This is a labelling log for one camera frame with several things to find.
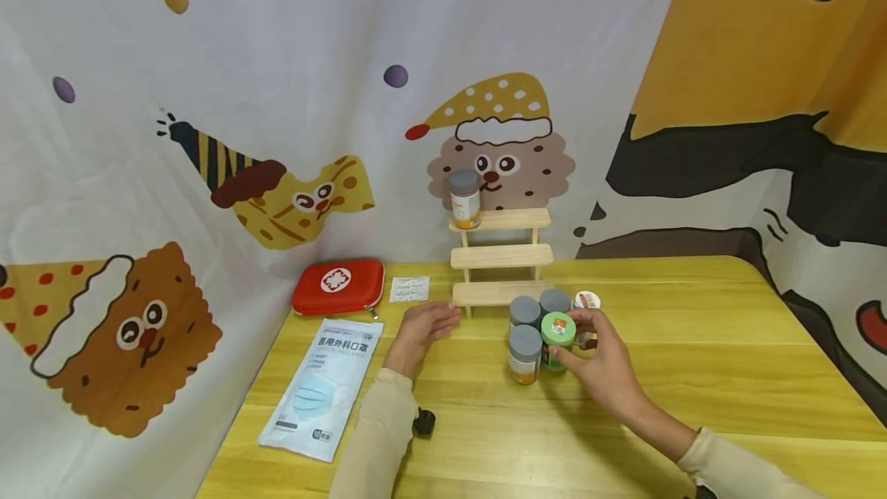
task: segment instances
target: yellow table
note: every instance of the yellow table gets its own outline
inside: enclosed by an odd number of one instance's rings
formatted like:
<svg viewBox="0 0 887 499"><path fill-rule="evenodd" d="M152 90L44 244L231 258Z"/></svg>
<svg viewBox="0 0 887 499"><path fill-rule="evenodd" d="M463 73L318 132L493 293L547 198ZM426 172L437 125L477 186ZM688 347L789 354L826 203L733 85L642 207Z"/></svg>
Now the yellow table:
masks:
<svg viewBox="0 0 887 499"><path fill-rule="evenodd" d="M387 269L431 276L431 300L447 299L462 277L443 264ZM601 296L644 388L685 423L708 425L827 497L885 496L887 431L751 266L730 257L568 260L543 277ZM378 309L385 332L358 404L407 306ZM319 325L286 320L199 497L326 497L335 462L256 442ZM432 440L413 440L395 497L694 497L676 467L571 375L509 381L507 325L506 307L475 308L431 347L415 395L437 426Z"/></svg>

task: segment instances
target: gray bottle cap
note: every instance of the gray bottle cap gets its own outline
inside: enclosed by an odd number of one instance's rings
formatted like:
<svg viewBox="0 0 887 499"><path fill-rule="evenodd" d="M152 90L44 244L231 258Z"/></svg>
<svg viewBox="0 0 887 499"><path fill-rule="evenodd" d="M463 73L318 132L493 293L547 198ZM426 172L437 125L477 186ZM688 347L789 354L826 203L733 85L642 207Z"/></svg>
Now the gray bottle cap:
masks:
<svg viewBox="0 0 887 499"><path fill-rule="evenodd" d="M565 313L573 306L573 297L567 295L567 291L546 289L542 291L542 296L539 297L539 304L542 305L543 313Z"/></svg>
<svg viewBox="0 0 887 499"><path fill-rule="evenodd" d="M508 351L521 363L535 363L542 355L542 336L532 326L514 326L508 334Z"/></svg>
<svg viewBox="0 0 887 499"><path fill-rule="evenodd" d="M533 299L532 296L516 296L511 301L511 323L515 326L520 324L530 324L531 326L538 323L542 317L542 307L539 301Z"/></svg>
<svg viewBox="0 0 887 499"><path fill-rule="evenodd" d="M480 186L480 176L473 170L457 170L450 174L450 191L471 193Z"/></svg>

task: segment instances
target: wooden shelf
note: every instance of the wooden shelf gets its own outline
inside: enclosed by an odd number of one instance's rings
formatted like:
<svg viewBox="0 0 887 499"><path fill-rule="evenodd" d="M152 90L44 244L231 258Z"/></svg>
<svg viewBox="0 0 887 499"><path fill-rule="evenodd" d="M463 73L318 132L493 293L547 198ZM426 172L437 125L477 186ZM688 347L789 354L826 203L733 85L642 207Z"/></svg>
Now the wooden shelf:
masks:
<svg viewBox="0 0 887 499"><path fill-rule="evenodd" d="M538 300L542 291L552 286L545 282L473 282L456 283L453 301L459 306L510 305L514 297L529 295Z"/></svg>
<svg viewBox="0 0 887 499"><path fill-rule="evenodd" d="M480 218L480 225L474 229L460 229L450 218L450 231L470 233L497 229L539 229L539 227L548 227L551 223L552 217L548 213L548 208L495 209L484 212Z"/></svg>
<svg viewBox="0 0 887 499"><path fill-rule="evenodd" d="M554 262L547 243L526 246L459 247L450 254L450 265L456 270L474 268L515 268L544 266Z"/></svg>

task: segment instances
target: fabric backdrop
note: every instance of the fabric backdrop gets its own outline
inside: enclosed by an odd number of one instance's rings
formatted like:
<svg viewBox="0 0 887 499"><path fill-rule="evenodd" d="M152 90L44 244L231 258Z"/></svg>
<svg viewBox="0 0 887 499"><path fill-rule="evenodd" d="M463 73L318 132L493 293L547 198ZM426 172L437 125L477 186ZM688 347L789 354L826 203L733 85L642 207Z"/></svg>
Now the fabric backdrop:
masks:
<svg viewBox="0 0 887 499"><path fill-rule="evenodd" d="M883 0L674 0L578 258L758 267L887 424Z"/></svg>
<svg viewBox="0 0 887 499"><path fill-rule="evenodd" d="M301 269L447 259L455 169L572 257L670 1L0 0L0 495L194 493Z"/></svg>

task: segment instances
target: purple dot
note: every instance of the purple dot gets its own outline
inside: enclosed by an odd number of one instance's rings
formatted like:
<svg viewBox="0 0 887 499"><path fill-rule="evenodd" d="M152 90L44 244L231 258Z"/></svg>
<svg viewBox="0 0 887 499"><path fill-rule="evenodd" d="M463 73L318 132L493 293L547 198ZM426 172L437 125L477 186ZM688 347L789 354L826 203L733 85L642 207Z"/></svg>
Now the purple dot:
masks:
<svg viewBox="0 0 887 499"><path fill-rule="evenodd" d="M52 88L56 95L64 102L70 104L74 102L74 87L68 83L68 79L56 77L52 78Z"/></svg>
<svg viewBox="0 0 887 499"><path fill-rule="evenodd" d="M383 79L385 79L386 84L392 87L402 87L407 84L409 79L407 68L404 68L402 65L389 66L385 71L385 75L383 75Z"/></svg>

